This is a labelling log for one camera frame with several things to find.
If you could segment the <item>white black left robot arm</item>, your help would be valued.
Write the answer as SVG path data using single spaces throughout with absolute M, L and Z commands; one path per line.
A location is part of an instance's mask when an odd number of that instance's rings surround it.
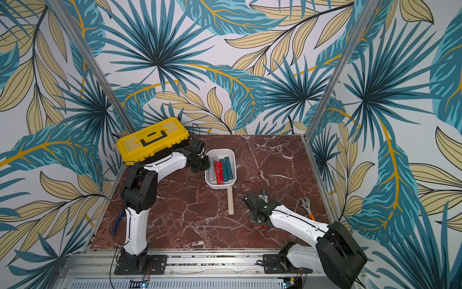
M 157 199 L 158 183 L 170 174 L 189 167 L 193 172 L 210 168 L 205 150 L 180 148 L 169 156 L 151 158 L 128 167 L 122 191 L 127 216 L 124 250 L 130 255 L 141 255 L 148 248 L 146 230 L 148 215 Z

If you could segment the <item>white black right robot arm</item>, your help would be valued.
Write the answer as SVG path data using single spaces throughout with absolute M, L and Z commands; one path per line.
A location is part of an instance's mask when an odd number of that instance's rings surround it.
M 302 277 L 320 272 L 340 289 L 350 289 L 358 280 L 368 259 L 343 224 L 326 224 L 302 216 L 265 194 L 251 192 L 243 202 L 252 223 L 284 230 L 305 242 L 289 242 L 278 254 L 265 254 L 261 264 L 266 274 Z

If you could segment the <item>teal block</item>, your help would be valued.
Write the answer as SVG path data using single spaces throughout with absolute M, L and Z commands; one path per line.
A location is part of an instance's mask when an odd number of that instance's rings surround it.
M 227 166 L 226 166 L 225 159 L 221 158 L 220 163 L 221 163 L 222 174 L 223 174 L 223 182 L 225 183 L 225 182 L 228 182 L 229 180 L 229 174 L 227 172 Z
M 226 166 L 226 172 L 228 175 L 228 180 L 233 179 L 233 171 L 232 171 L 231 161 L 229 157 L 225 157 L 225 166 Z

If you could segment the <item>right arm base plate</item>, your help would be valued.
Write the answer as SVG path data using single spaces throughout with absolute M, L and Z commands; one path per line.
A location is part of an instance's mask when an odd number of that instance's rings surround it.
M 305 274 L 313 273 L 312 269 L 296 268 L 284 254 L 265 254 L 261 260 L 257 260 L 265 274 Z

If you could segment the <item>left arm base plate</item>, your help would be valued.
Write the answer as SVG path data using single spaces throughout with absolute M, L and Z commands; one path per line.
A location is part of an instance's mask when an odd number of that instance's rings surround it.
M 133 257 L 123 255 L 117 261 L 115 275 L 163 275 L 166 269 L 167 255 L 142 255 Z

